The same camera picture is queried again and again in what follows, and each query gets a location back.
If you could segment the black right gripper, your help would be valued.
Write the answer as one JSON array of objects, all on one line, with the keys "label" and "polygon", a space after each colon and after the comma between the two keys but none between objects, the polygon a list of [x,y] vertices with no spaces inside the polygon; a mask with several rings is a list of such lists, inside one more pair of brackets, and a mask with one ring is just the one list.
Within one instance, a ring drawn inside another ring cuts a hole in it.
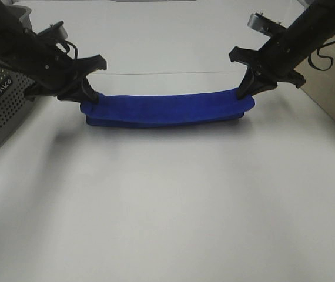
[{"label": "black right gripper", "polygon": [[238,99],[273,90],[279,82],[291,83],[297,88],[306,83],[304,76],[294,70],[304,57],[294,52],[284,33],[271,37],[258,50],[235,46],[229,58],[231,62],[247,66],[236,91]]}]

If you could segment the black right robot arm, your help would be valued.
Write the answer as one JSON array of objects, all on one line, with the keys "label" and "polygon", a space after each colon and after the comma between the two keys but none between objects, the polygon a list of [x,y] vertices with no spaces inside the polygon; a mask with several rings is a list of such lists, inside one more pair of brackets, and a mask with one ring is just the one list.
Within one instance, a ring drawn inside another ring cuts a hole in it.
[{"label": "black right robot arm", "polygon": [[236,46],[230,51],[231,62],[247,67],[236,97],[273,90],[279,82],[300,88],[306,80],[295,67],[335,36],[335,1],[313,1],[287,28],[261,13],[252,13],[247,25],[269,40],[258,50]]}]

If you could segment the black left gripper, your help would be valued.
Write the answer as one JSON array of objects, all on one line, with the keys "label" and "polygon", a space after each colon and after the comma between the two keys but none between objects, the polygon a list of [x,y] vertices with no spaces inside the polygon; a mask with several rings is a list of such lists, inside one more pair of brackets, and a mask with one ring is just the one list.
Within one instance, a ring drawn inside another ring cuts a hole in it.
[{"label": "black left gripper", "polygon": [[57,41],[65,48],[56,55],[45,70],[33,75],[35,82],[24,90],[25,98],[54,96],[59,101],[98,103],[99,94],[93,89],[87,76],[107,70],[107,61],[101,55],[78,57],[78,48],[67,40]]}]

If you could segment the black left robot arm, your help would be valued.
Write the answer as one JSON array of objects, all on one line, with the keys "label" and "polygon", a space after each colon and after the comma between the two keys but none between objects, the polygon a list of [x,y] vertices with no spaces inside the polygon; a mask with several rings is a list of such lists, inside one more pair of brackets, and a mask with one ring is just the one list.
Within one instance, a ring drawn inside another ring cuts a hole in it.
[{"label": "black left robot arm", "polygon": [[62,21],[35,33],[0,1],[0,68],[33,80],[24,91],[27,100],[54,96],[60,101],[98,103],[99,95],[87,76],[106,70],[107,61],[101,55],[79,58],[77,46],[67,37]]}]

